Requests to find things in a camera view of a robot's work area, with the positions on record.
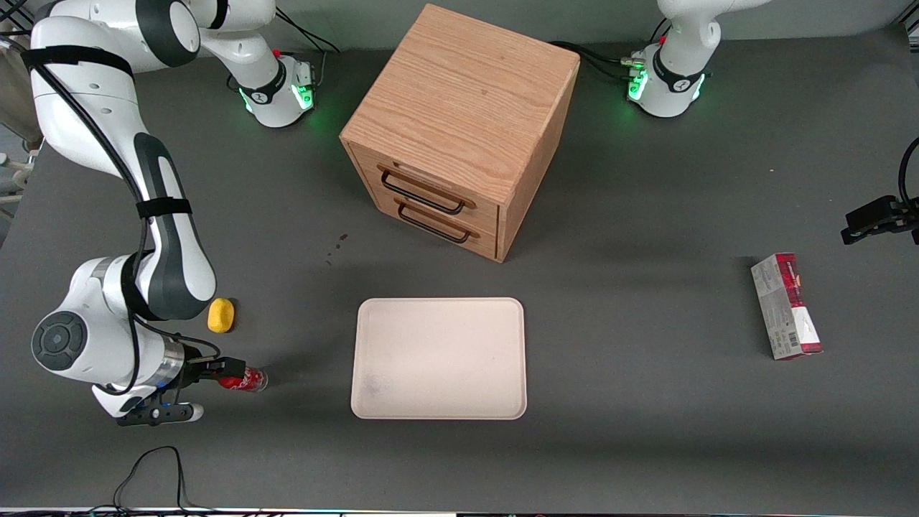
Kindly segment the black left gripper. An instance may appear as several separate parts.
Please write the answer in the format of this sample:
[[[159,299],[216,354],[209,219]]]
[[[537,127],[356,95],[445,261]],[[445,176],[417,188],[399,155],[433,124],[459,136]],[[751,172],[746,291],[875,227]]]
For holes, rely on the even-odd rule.
[[[883,233],[909,232],[913,243],[919,245],[917,198],[898,200],[893,195],[878,197],[846,215],[846,227],[841,229],[841,241],[849,246]]]

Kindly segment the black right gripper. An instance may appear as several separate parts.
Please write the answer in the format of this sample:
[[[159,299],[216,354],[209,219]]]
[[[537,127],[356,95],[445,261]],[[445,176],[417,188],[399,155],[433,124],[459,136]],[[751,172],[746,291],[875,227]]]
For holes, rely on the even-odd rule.
[[[206,358],[197,348],[183,346],[184,363],[179,373],[179,387],[187,388],[201,380],[219,381],[238,378],[237,371],[246,369],[246,362],[236,358]]]

